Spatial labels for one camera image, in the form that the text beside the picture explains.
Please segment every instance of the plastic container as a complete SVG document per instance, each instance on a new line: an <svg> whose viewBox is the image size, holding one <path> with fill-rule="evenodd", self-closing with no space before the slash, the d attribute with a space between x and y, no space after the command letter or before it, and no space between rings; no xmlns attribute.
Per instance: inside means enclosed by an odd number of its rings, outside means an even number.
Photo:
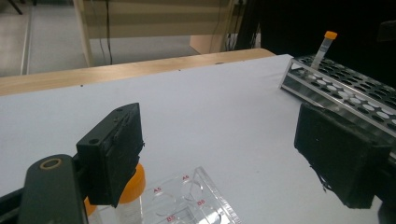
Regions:
<svg viewBox="0 0 396 224"><path fill-rule="evenodd" d="M88 223L103 224L97 206L90 204L90 200L88 198L84 200L84 205L85 205L85 212L87 213Z"/></svg>
<svg viewBox="0 0 396 224"><path fill-rule="evenodd" d="M204 168L150 184L142 195L145 224L240 224Z"/></svg>
<svg viewBox="0 0 396 224"><path fill-rule="evenodd" d="M141 194L146 186L145 171L143 166L138 163L134 176L129 180L120 202L115 209L116 217L120 224L140 224L143 222Z"/></svg>
<svg viewBox="0 0 396 224"><path fill-rule="evenodd" d="M327 50L329 49L330 45L332 44L332 41L337 37L337 33L328 31L324 35L324 39L322 44L320 45L320 48L318 50L317 55L314 58L314 61L311 64L311 67L318 70L319 64L322 61L324 55L326 54Z"/></svg>

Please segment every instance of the clear plastic box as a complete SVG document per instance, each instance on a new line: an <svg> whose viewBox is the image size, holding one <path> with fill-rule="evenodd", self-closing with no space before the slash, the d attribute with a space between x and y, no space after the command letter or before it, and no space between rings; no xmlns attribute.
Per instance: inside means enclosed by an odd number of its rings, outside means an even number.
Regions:
<svg viewBox="0 0 396 224"><path fill-rule="evenodd" d="M146 187L142 195L145 224L239 224L202 167Z"/></svg>

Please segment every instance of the orange bottle cap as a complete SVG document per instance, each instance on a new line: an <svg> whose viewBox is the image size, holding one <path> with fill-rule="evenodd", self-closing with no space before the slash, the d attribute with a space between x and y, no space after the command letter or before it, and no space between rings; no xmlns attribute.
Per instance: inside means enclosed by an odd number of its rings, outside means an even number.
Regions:
<svg viewBox="0 0 396 224"><path fill-rule="evenodd" d="M87 213L87 217L90 216L96 209L96 205L90 204L90 200L85 198L84 200L84 205L85 205L85 212Z"/></svg>
<svg viewBox="0 0 396 224"><path fill-rule="evenodd" d="M326 37L328 39L335 39L337 37L337 33L333 32L333 31L328 31L328 32L326 32L324 37Z"/></svg>
<svg viewBox="0 0 396 224"><path fill-rule="evenodd" d="M120 203L131 203L145 190L146 186L146 178L145 178L145 170L143 169L142 164L138 163L136 166L136 172L134 176L129 180L126 184L124 191L120 197Z"/></svg>

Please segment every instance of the centrifuge tube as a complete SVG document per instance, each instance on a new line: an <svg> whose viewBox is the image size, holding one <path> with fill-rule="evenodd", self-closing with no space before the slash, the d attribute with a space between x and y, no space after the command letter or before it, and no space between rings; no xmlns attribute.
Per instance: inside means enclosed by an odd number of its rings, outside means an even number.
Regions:
<svg viewBox="0 0 396 224"><path fill-rule="evenodd" d="M97 206L90 204L90 200L88 198L84 200L84 205L85 212L87 213L88 223L103 224Z"/></svg>
<svg viewBox="0 0 396 224"><path fill-rule="evenodd" d="M324 39L322 44L320 45L320 48L318 50L317 55L314 58L314 61L311 64L311 67L313 69L318 70L319 69L319 64L322 61L324 55L326 54L327 50L329 49L330 45L332 44L332 41L337 37L337 33L328 31L324 35Z"/></svg>
<svg viewBox="0 0 396 224"><path fill-rule="evenodd" d="M138 163L134 176L129 180L121 194L119 205L116 208L116 216L120 224L142 223L142 200L141 195L146 186L145 171Z"/></svg>

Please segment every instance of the white tabletop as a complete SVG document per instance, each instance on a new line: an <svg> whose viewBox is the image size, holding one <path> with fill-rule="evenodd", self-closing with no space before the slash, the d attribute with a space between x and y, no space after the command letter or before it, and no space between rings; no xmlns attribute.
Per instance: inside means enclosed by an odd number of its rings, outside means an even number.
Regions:
<svg viewBox="0 0 396 224"><path fill-rule="evenodd" d="M278 88L290 56L0 97L0 195L111 110L140 103L147 181L203 166L243 223L378 223L325 193L293 147L300 101Z"/></svg>

